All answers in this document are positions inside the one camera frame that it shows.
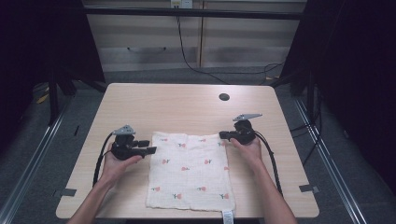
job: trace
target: aluminum rail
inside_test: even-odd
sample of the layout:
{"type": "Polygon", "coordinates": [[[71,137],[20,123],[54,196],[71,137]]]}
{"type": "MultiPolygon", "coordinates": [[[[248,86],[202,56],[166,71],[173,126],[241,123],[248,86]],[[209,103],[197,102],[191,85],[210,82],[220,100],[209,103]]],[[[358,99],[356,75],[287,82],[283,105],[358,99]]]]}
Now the aluminum rail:
{"type": "MultiPolygon", "coordinates": [[[[314,143],[317,142],[319,137],[319,132],[316,126],[309,125],[309,118],[306,115],[306,108],[302,100],[298,99],[295,100],[295,104],[300,112],[301,117],[304,120],[305,125],[307,125],[308,131],[312,137],[314,143]]],[[[335,187],[337,188],[338,193],[340,194],[341,200],[346,207],[350,217],[352,218],[353,223],[355,224],[366,224],[367,221],[364,218],[364,215],[353,197],[347,183],[344,181],[340,171],[338,170],[337,165],[335,164],[334,160],[332,159],[332,155],[330,154],[329,149],[327,149],[326,145],[324,144],[322,138],[318,140],[318,153],[323,160],[323,163],[329,172],[329,175],[334,183],[335,187]]]]}
{"type": "Polygon", "coordinates": [[[35,177],[35,173],[37,172],[38,167],[43,161],[53,137],[58,132],[59,126],[64,119],[64,112],[70,105],[71,99],[72,97],[67,97],[64,108],[59,114],[58,118],[52,123],[51,126],[47,128],[43,138],[41,139],[38,147],[35,150],[35,154],[33,155],[32,159],[30,159],[29,164],[26,166],[17,185],[15,186],[14,190],[12,190],[11,194],[8,196],[6,202],[4,203],[4,206],[2,207],[0,212],[1,224],[11,223],[15,214],[17,213],[23,197],[29,189],[32,180],[35,177]]]}

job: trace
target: black circle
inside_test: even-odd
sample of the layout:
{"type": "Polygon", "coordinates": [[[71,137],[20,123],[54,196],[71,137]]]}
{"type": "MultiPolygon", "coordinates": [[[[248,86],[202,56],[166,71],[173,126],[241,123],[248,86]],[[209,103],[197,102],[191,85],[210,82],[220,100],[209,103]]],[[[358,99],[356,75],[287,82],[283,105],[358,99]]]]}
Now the black circle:
{"type": "Polygon", "coordinates": [[[230,100],[230,95],[227,94],[227,93],[222,93],[222,94],[219,95],[219,98],[222,101],[228,101],[228,100],[230,100]]]}

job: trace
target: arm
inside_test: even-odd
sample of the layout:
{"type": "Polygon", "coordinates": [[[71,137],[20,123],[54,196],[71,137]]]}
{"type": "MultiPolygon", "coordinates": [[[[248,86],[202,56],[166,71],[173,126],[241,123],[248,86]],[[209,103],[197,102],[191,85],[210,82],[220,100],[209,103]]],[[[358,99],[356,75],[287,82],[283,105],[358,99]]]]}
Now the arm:
{"type": "Polygon", "coordinates": [[[294,214],[291,212],[288,204],[268,174],[267,168],[262,162],[262,146],[258,138],[254,139],[249,145],[241,145],[236,139],[231,139],[235,147],[239,149],[242,157],[247,161],[250,169],[254,173],[260,192],[260,201],[262,202],[262,211],[265,223],[297,223],[294,214]]]}
{"type": "Polygon", "coordinates": [[[129,165],[137,163],[141,159],[141,156],[134,156],[126,161],[119,161],[111,152],[107,153],[100,179],[67,223],[93,223],[107,192],[114,187],[129,165]]]}

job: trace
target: wooden table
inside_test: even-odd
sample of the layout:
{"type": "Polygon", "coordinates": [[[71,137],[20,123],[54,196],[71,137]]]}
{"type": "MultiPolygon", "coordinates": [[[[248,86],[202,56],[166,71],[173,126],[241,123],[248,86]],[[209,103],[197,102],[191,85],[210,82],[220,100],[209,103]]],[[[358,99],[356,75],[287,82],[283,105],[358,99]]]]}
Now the wooden table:
{"type": "MultiPolygon", "coordinates": [[[[91,126],[67,189],[74,197],[63,196],[56,211],[60,218],[71,217],[92,188],[97,157],[106,137],[125,124],[131,125],[136,140],[151,140],[153,132],[213,134],[233,131],[239,114],[262,113],[251,120],[275,153],[284,197],[297,217],[316,217],[318,206],[312,192],[301,193],[307,185],[304,168],[292,141],[281,107],[271,87],[176,84],[111,84],[91,126]],[[219,98],[230,96],[228,101],[219,98]]],[[[236,201],[235,218],[262,217],[258,191],[248,165],[239,151],[227,145],[230,179],[236,201]]],[[[273,176],[268,152],[262,156],[273,176]]],[[[219,212],[152,209],[145,206],[149,183],[150,156],[127,169],[106,196],[99,217],[114,218],[221,218],[219,212]]]]}

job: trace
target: metal frame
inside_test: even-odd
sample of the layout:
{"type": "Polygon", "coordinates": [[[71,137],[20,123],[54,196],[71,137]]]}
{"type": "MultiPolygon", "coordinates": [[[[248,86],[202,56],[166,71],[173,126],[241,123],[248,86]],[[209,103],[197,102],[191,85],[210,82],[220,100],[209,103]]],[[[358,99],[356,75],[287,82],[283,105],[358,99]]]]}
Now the metal frame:
{"type": "Polygon", "coordinates": [[[129,16],[173,16],[212,17],[298,21],[308,17],[301,12],[234,11],[213,9],[156,8],[156,7],[37,7],[35,11],[54,14],[129,15],[129,16]]]}
{"type": "Polygon", "coordinates": [[[338,194],[341,197],[341,200],[348,211],[350,218],[352,219],[353,223],[355,224],[366,224],[367,221],[359,207],[359,204],[355,200],[355,197],[352,195],[347,183],[345,182],[343,176],[341,175],[340,171],[338,170],[337,165],[335,164],[334,160],[332,159],[332,155],[330,154],[329,149],[327,149],[324,141],[321,137],[319,137],[318,129],[315,125],[310,123],[310,119],[306,114],[306,108],[304,103],[301,100],[296,100],[295,104],[300,112],[301,117],[304,120],[304,123],[312,137],[314,143],[318,141],[318,153],[323,160],[323,163],[329,172],[330,178],[334,183],[335,187],[337,188],[338,194]]]}
{"type": "Polygon", "coordinates": [[[33,155],[32,159],[30,159],[29,164],[24,170],[14,190],[12,190],[11,194],[8,196],[0,212],[1,224],[11,223],[15,214],[17,213],[17,210],[21,205],[23,197],[25,196],[27,190],[29,189],[33,181],[33,178],[35,177],[35,173],[37,172],[41,162],[43,161],[47,153],[48,148],[50,147],[50,143],[53,137],[58,132],[58,129],[64,119],[64,113],[69,107],[71,100],[72,100],[71,96],[67,97],[67,100],[64,105],[64,109],[61,111],[58,118],[55,121],[53,121],[52,125],[50,125],[47,128],[46,133],[44,134],[40,144],[35,150],[35,154],[33,155]]]}

